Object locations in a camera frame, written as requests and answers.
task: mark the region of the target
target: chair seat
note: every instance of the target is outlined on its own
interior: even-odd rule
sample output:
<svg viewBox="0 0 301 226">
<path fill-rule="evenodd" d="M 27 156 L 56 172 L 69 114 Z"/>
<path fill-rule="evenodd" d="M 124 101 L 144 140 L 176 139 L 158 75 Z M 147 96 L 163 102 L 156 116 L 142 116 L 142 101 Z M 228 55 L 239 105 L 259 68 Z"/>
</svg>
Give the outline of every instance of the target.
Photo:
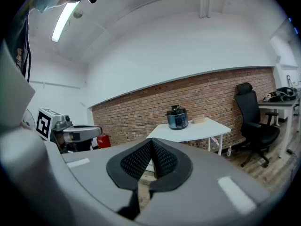
<svg viewBox="0 0 301 226">
<path fill-rule="evenodd" d="M 269 126 L 266 124 L 260 124 L 261 128 L 255 135 L 255 140 L 259 146 L 265 146 L 271 144 L 276 140 L 280 133 L 280 129 L 275 126 Z"/>
</svg>

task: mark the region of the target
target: red toolbox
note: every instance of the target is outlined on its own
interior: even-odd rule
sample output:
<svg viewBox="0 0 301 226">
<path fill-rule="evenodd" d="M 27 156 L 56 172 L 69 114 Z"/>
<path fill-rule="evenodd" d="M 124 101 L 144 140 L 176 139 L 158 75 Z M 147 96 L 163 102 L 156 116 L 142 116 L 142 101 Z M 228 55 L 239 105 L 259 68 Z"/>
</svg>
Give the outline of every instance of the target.
<svg viewBox="0 0 301 226">
<path fill-rule="evenodd" d="M 101 134 L 100 136 L 97 137 L 97 144 L 98 148 L 107 148 L 110 147 L 110 140 L 108 135 Z"/>
</svg>

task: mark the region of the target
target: desk leg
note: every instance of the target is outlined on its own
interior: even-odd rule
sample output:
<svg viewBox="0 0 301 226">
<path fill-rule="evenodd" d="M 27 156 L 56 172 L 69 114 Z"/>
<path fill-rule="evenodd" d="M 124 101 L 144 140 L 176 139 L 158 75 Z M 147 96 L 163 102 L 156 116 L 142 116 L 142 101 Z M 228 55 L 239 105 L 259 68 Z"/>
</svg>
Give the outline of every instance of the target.
<svg viewBox="0 0 301 226">
<path fill-rule="evenodd" d="M 220 135 L 220 138 L 218 139 L 218 143 L 220 144 L 220 149 L 218 150 L 218 154 L 222 154 L 222 134 Z"/>
<path fill-rule="evenodd" d="M 279 155 L 280 158 L 282 158 L 284 156 L 286 149 L 287 149 L 287 145 L 289 143 L 289 139 L 290 139 L 290 135 L 291 135 L 292 119 L 293 119 L 293 110 L 289 109 L 285 137 L 282 142 L 282 147 L 281 147 L 281 151 L 280 151 L 280 155 Z"/>
<path fill-rule="evenodd" d="M 278 124 L 278 119 L 279 119 L 279 115 L 276 116 L 276 122 L 275 122 L 275 125 L 276 125 L 276 126 L 280 126 L 280 125 Z"/>
<path fill-rule="evenodd" d="M 299 100 L 299 115 L 298 115 L 298 128 L 297 131 L 301 131 L 301 99 Z"/>
<path fill-rule="evenodd" d="M 210 151 L 210 137 L 208 138 L 208 151 Z"/>
</svg>

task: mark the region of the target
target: white table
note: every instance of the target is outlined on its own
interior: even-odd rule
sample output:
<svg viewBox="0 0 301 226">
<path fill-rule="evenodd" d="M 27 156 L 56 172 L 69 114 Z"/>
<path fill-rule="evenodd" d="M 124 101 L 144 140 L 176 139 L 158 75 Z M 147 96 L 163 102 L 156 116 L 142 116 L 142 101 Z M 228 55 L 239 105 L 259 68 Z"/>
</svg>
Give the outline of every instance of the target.
<svg viewBox="0 0 301 226">
<path fill-rule="evenodd" d="M 278 102 L 258 102 L 259 108 L 263 109 L 274 109 L 276 111 L 278 110 L 287 110 L 288 111 L 288 117 L 287 117 L 287 126 L 286 126 L 286 132 L 285 137 L 282 142 L 281 151 L 279 154 L 279 157 L 282 158 L 286 152 L 290 135 L 291 135 L 291 127 L 292 127 L 292 121 L 293 121 L 293 106 L 300 101 L 300 97 L 295 100 L 287 100 L 287 101 L 278 101 Z M 298 127 L 297 131 L 301 131 L 301 106 L 299 106 L 299 118 L 298 118 Z"/>
<path fill-rule="evenodd" d="M 158 125 L 147 138 L 161 138 L 169 141 L 182 142 L 194 141 L 208 138 L 208 151 L 210 151 L 210 139 L 212 139 L 218 146 L 218 154 L 222 153 L 222 136 L 229 133 L 230 128 L 215 122 L 209 118 L 205 118 L 205 122 L 193 124 L 189 121 L 188 126 L 182 130 L 171 130 L 168 124 Z"/>
</svg>

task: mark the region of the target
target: person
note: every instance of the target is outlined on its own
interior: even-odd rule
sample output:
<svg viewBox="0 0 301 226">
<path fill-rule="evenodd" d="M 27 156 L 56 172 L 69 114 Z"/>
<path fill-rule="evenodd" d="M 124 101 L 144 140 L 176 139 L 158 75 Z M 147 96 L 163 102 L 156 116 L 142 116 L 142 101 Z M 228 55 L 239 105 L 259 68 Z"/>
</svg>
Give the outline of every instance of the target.
<svg viewBox="0 0 301 226">
<path fill-rule="evenodd" d="M 17 68 L 25 77 L 28 63 L 28 76 L 30 78 L 30 66 L 31 66 L 31 52 L 28 41 L 29 25 L 28 16 L 29 13 L 36 9 L 40 13 L 44 13 L 50 8 L 58 7 L 70 2 L 78 2 L 80 0 L 27 0 L 26 3 L 19 9 L 16 16 L 11 22 L 10 29 L 5 36 L 5 41 L 10 51 L 13 60 L 16 63 Z"/>
</svg>

